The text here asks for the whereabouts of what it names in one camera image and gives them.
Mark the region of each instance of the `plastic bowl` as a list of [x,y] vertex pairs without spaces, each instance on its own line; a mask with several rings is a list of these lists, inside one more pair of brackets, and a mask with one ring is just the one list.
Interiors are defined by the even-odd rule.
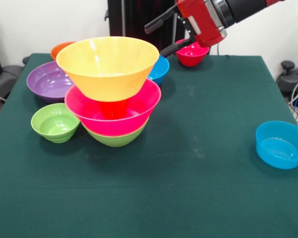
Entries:
[[160,98],[159,86],[147,79],[139,93],[128,99],[127,113],[122,119],[106,119],[100,103],[84,96],[76,86],[65,95],[65,104],[92,132],[105,136],[121,136],[144,125]]
[[298,166],[298,127],[284,121],[269,121],[256,130],[256,150],[267,164],[278,169]]
[[150,72],[148,79],[153,80],[156,84],[160,84],[167,75],[169,68],[170,64],[168,59],[160,56]]
[[83,124],[83,126],[85,127],[87,132],[98,142],[100,142],[104,145],[110,146],[110,147],[122,147],[122,146],[128,145],[130,142],[135,140],[141,134],[141,132],[144,130],[144,128],[146,126],[147,121],[145,122],[144,125],[142,125],[136,131],[134,131],[130,134],[127,134],[127,135],[122,135],[122,136],[99,135],[99,134],[93,133],[92,131],[88,130],[88,128],[86,128],[86,126],[84,124]]
[[68,141],[75,133],[79,120],[64,103],[47,105],[32,117],[33,130],[54,143]]
[[187,67],[194,67],[203,60],[209,50],[209,47],[202,48],[197,42],[195,42],[178,50],[176,55],[183,65]]
[[53,58],[53,60],[56,60],[56,56],[62,49],[64,49],[66,46],[69,46],[73,43],[75,43],[75,41],[69,41],[55,46],[51,51],[51,57]]
[[139,92],[158,58],[149,42],[109,36],[76,42],[56,61],[86,97],[116,102]]
[[35,68],[26,79],[28,88],[49,103],[64,102],[67,91],[74,85],[55,61]]

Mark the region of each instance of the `green bowl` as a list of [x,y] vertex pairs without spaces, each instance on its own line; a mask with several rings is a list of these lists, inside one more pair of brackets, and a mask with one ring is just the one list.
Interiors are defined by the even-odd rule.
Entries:
[[79,125],[78,118],[64,103],[55,103],[38,110],[32,117],[31,126],[36,133],[54,143],[68,141]]
[[99,134],[96,134],[96,133],[88,130],[86,128],[86,126],[83,123],[82,124],[85,127],[85,129],[87,130],[87,132],[98,142],[100,142],[104,145],[110,146],[110,147],[121,147],[121,146],[128,145],[130,142],[132,142],[134,139],[136,139],[141,134],[141,132],[144,130],[147,122],[148,122],[148,120],[138,130],[136,130],[130,134],[127,134],[127,135],[122,135],[122,136],[99,135]]

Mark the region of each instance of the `bowl rim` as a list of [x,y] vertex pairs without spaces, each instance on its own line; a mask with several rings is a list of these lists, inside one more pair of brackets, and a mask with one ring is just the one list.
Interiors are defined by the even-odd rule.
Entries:
[[[278,123],[278,124],[284,124],[284,125],[290,126],[290,127],[292,127],[294,130],[297,130],[297,131],[298,131],[298,126],[297,126],[297,125],[295,125],[295,124],[293,124],[293,123],[290,123],[290,122],[287,122],[287,121],[282,121],[282,120],[270,120],[270,121],[266,121],[266,122],[260,124],[260,125],[257,127],[256,131],[255,131],[256,144],[258,144],[258,143],[260,142],[259,139],[258,139],[258,133],[259,133],[259,130],[260,130],[263,126],[265,126],[265,125],[267,125],[267,124],[276,124],[276,123]],[[297,158],[297,159],[280,158],[280,159],[281,159],[281,160],[284,160],[284,161],[296,161],[296,160],[298,160],[298,158]]]
[[58,56],[58,53],[60,52],[60,51],[59,51],[59,52],[56,54],[55,57],[53,56],[53,51],[54,51],[57,47],[59,47],[59,46],[63,46],[63,45],[69,46],[69,45],[71,45],[71,44],[73,44],[73,43],[75,43],[75,42],[76,42],[76,41],[66,41],[66,42],[63,42],[63,43],[60,43],[60,44],[54,46],[54,47],[51,49],[51,52],[50,52],[50,55],[51,55],[52,59],[55,61],[55,60],[56,60],[56,56]]
[[47,64],[55,64],[60,70],[62,70],[61,67],[58,66],[58,64],[56,63],[56,61],[50,61],[50,62],[47,62],[47,63],[44,63],[44,64],[41,64],[39,66],[37,66],[36,68],[34,68],[29,74],[28,76],[26,77],[26,85],[28,87],[28,89],[31,90],[32,93],[34,93],[35,95],[39,96],[39,97],[44,97],[44,98],[48,98],[48,99],[55,99],[55,100],[60,100],[60,99],[63,99],[65,97],[64,96],[60,96],[60,97],[49,97],[49,96],[45,96],[44,94],[40,94],[38,92],[36,92],[32,87],[30,87],[29,85],[29,78],[30,78],[30,75],[34,73],[35,70],[37,70],[38,68],[42,67],[42,66],[45,66]]
[[[185,39],[181,39],[181,40],[178,40],[176,43],[180,43],[182,41],[184,41]],[[188,55],[185,55],[183,53],[180,53],[179,51],[176,52],[176,55],[180,55],[180,56],[186,56],[186,57],[192,57],[192,58],[195,58],[195,57],[201,57],[201,56],[205,56],[209,51],[210,51],[210,47],[200,47],[202,49],[208,49],[204,54],[201,54],[201,55],[198,55],[198,56],[188,56]]]
[[129,135],[132,135],[132,134],[138,132],[139,130],[141,130],[142,128],[144,128],[144,127],[146,126],[146,124],[147,124],[148,121],[149,121],[149,118],[147,118],[147,120],[145,121],[145,123],[144,123],[143,125],[141,125],[137,130],[134,130],[133,132],[130,132],[130,133],[125,134],[125,135],[119,135],[119,136],[107,136],[107,135],[101,135],[101,134],[95,133],[95,132],[91,131],[90,129],[88,129],[88,128],[84,125],[84,123],[81,123],[81,124],[84,126],[84,128],[85,128],[88,132],[90,132],[90,133],[92,133],[92,134],[94,134],[94,135],[101,136],[101,137],[106,137],[106,138],[121,138],[121,137],[129,136]]
[[67,93],[66,93],[66,95],[65,95],[64,103],[65,103],[66,107],[70,110],[71,113],[73,113],[73,114],[76,115],[77,117],[84,118],[84,119],[86,119],[86,120],[115,122],[115,121],[124,121],[124,120],[128,120],[128,119],[131,119],[131,118],[136,118],[136,117],[139,117],[139,116],[141,116],[141,115],[143,115],[143,114],[149,112],[150,110],[154,109],[154,108],[157,106],[157,104],[160,102],[160,100],[161,100],[161,89],[160,89],[160,87],[156,84],[156,82],[154,82],[154,81],[151,80],[151,79],[146,78],[145,82],[147,82],[147,81],[148,81],[149,83],[154,84],[154,86],[155,86],[156,89],[158,90],[158,94],[159,94],[159,95],[158,95],[158,99],[157,99],[157,101],[154,103],[154,105],[153,105],[152,107],[150,107],[149,109],[145,110],[145,111],[142,112],[141,114],[139,114],[139,115],[135,115],[135,116],[132,116],[132,117],[121,118],[121,119],[114,119],[114,120],[103,120],[103,119],[86,118],[86,117],[83,117],[83,116],[81,116],[81,115],[79,115],[79,114],[73,112],[73,111],[67,106],[67,97],[68,97],[69,92],[70,92],[74,87],[76,87],[76,88],[79,90],[79,88],[78,88],[76,85],[73,85],[73,86],[67,91]]
[[150,79],[150,80],[156,80],[156,79],[158,79],[158,78],[160,78],[160,77],[163,77],[166,73],[168,73],[168,71],[169,71],[169,69],[170,69],[170,62],[169,62],[169,60],[166,58],[166,57],[163,57],[163,56],[161,56],[160,55],[160,57],[162,57],[163,58],[163,60],[164,61],[166,61],[167,62],[167,64],[168,64],[168,67],[166,68],[166,71],[162,74],[162,75],[160,75],[159,77],[155,77],[155,78],[149,78],[149,76],[150,76],[150,74],[148,75],[148,79]]
[[[60,66],[60,68],[61,68],[62,70],[66,71],[66,72],[69,72],[69,73],[71,73],[71,74],[74,74],[74,75],[79,75],[79,76],[83,76],[83,77],[98,77],[98,76],[90,75],[90,74],[81,74],[81,73],[80,73],[80,74],[77,74],[77,73],[75,73],[75,72],[73,72],[73,71],[71,71],[71,70],[68,70],[67,68],[61,66],[61,64],[58,63],[58,58],[59,58],[59,55],[62,53],[62,51],[66,50],[66,48],[68,48],[68,47],[74,47],[74,46],[76,46],[77,44],[80,44],[80,43],[82,43],[82,42],[87,42],[87,41],[90,41],[90,40],[95,40],[95,39],[106,39],[106,38],[119,38],[119,39],[126,39],[126,38],[128,38],[128,39],[133,39],[133,40],[136,40],[136,41],[142,41],[142,42],[144,42],[145,44],[147,44],[148,46],[150,46],[150,48],[152,48],[152,49],[155,51],[157,57],[156,57],[156,60],[155,60],[154,63],[156,63],[156,62],[158,61],[158,59],[159,59],[159,56],[160,56],[159,50],[157,49],[156,46],[154,46],[153,44],[149,43],[148,41],[144,41],[144,40],[141,40],[141,39],[138,39],[138,38],[134,38],[134,37],[126,37],[126,36],[102,36],[102,37],[93,37],[93,38],[85,39],[85,40],[82,40],[82,41],[76,41],[75,43],[70,44],[69,46],[63,48],[63,49],[58,53],[58,55],[56,56],[56,62],[57,62],[57,64]],[[116,77],[121,77],[121,76],[127,76],[127,75],[136,74],[136,73],[139,73],[139,72],[141,72],[141,71],[144,71],[144,70],[146,70],[146,69],[148,69],[148,68],[150,68],[150,67],[151,67],[151,66],[146,66],[146,67],[141,68],[141,69],[139,69],[139,70],[137,70],[137,71],[135,71],[135,72],[126,73],[126,74],[119,75],[119,76],[116,76]],[[111,78],[112,76],[101,76],[101,77],[102,77],[102,78]]]
[[47,107],[52,107],[52,106],[57,106],[57,105],[65,106],[65,108],[66,108],[67,110],[69,110],[69,109],[66,107],[65,103],[53,103],[53,104],[49,104],[49,105],[46,105],[46,106],[40,108],[39,110],[37,110],[37,111],[35,112],[35,114],[33,114],[32,118],[31,118],[31,127],[32,127],[32,129],[33,129],[36,133],[38,133],[39,135],[42,135],[42,136],[58,136],[58,135],[64,135],[64,134],[66,134],[66,133],[69,133],[70,131],[75,130],[75,129],[79,126],[80,120],[79,120],[77,117],[75,117],[75,115],[74,115],[73,118],[74,118],[75,121],[76,121],[76,125],[75,125],[73,128],[71,128],[70,130],[68,130],[68,131],[65,131],[65,132],[62,132],[62,133],[59,133],[59,134],[55,134],[55,135],[49,135],[49,134],[42,133],[42,132],[38,131],[37,129],[35,129],[35,127],[33,126],[33,120],[34,120],[34,118],[37,116],[37,114],[38,114],[39,112],[41,112],[42,110],[44,110],[45,108],[47,108]]

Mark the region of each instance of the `green tablecloth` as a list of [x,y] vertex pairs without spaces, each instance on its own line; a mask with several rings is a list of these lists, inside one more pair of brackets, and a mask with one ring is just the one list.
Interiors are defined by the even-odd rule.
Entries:
[[0,114],[0,238],[295,238],[298,168],[255,151],[267,120],[295,122],[261,57],[170,58],[144,132],[109,148],[79,127],[54,144],[30,126],[34,54]]

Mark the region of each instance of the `purple bowl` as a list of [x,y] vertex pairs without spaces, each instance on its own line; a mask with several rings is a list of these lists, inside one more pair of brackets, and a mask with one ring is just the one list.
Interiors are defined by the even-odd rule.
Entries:
[[35,68],[26,79],[28,88],[49,103],[64,102],[67,91],[74,85],[55,61]]

